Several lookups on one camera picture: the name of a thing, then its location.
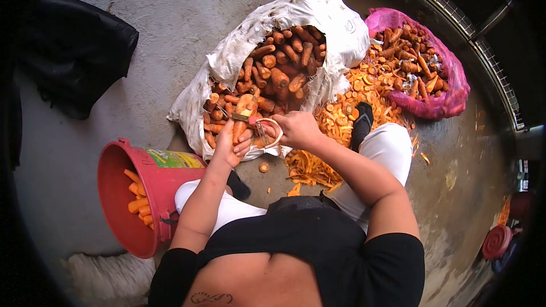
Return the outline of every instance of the thigh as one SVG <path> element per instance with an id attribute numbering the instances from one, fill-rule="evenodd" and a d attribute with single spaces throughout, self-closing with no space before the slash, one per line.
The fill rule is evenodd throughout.
<path id="1" fill-rule="evenodd" d="M 386 167 L 402 185 L 406 185 L 412 157 L 411 140 L 406 128 L 397 124 L 384 124 L 376 128 L 362 141 L 359 153 Z M 367 232 L 370 209 L 346 182 L 330 198 Z"/>
<path id="2" fill-rule="evenodd" d="M 192 195 L 199 182 L 199 179 L 186 182 L 176 191 L 174 200 L 178 213 L 182 211 L 184 204 L 186 204 L 189 196 Z M 265 215 L 266 212 L 267 210 L 256 208 L 250 204 L 239 201 L 224 191 L 220 206 L 218 207 L 218 217 L 216 218 L 216 224 L 212 233 L 215 233 L 216 230 L 236 219 L 261 216 Z"/>

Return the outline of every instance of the person's right hand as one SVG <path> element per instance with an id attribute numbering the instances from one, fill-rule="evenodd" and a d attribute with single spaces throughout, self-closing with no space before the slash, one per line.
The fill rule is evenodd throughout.
<path id="1" fill-rule="evenodd" d="M 311 113 L 291 111 L 285 116 L 275 114 L 271 119 L 277 121 L 284 132 L 281 138 L 282 145 L 309 151 L 325 137 L 318 129 L 315 117 Z M 270 137 L 275 138 L 273 127 L 265 126 L 264 129 Z"/>

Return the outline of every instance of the forearm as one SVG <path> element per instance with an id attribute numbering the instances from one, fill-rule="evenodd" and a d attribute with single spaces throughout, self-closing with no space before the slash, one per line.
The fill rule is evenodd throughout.
<path id="1" fill-rule="evenodd" d="M 311 144 L 309 151 L 339 173 L 367 206 L 373 206 L 388 194 L 406 194 L 404 187 L 385 167 L 327 136 Z"/>
<path id="2" fill-rule="evenodd" d="M 184 204 L 176 232 L 178 229 L 190 229 L 210 236 L 218 218 L 218 208 L 230 171 L 229 165 L 215 162 L 213 158 L 197 188 Z"/>

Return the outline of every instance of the foot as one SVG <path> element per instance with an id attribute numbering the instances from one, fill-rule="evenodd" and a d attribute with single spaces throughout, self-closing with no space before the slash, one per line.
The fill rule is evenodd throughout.
<path id="1" fill-rule="evenodd" d="M 244 201 L 250 196 L 250 188 L 246 185 L 234 170 L 231 170 L 228 177 L 228 186 L 233 191 L 233 197 L 239 201 Z"/>
<path id="2" fill-rule="evenodd" d="M 369 103 L 361 102 L 355 109 L 358 110 L 358 118 L 353 122 L 351 134 L 351 149 L 358 153 L 360 144 L 370 133 L 373 124 L 373 111 Z"/>

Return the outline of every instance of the metal grate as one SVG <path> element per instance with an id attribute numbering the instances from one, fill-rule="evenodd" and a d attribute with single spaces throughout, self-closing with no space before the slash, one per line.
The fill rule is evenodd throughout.
<path id="1" fill-rule="evenodd" d="M 470 40 L 471 36 L 476 32 L 476 27 L 470 19 L 450 0 L 429 0 L 436 5 L 441 11 L 445 13 L 448 19 L 450 19 L 455 26 L 459 28 L 461 33 Z M 520 115 L 518 99 L 515 97 L 512 86 L 507 82 L 506 76 L 503 74 L 499 63 L 495 61 L 495 57 L 492 54 L 491 47 L 487 44 L 484 38 L 479 38 L 474 42 L 475 50 L 485 61 L 485 65 L 489 68 L 490 72 L 494 75 L 495 79 L 499 83 L 499 89 L 505 95 L 507 108 L 512 112 L 512 127 L 515 130 L 521 130 L 525 127 Z"/>

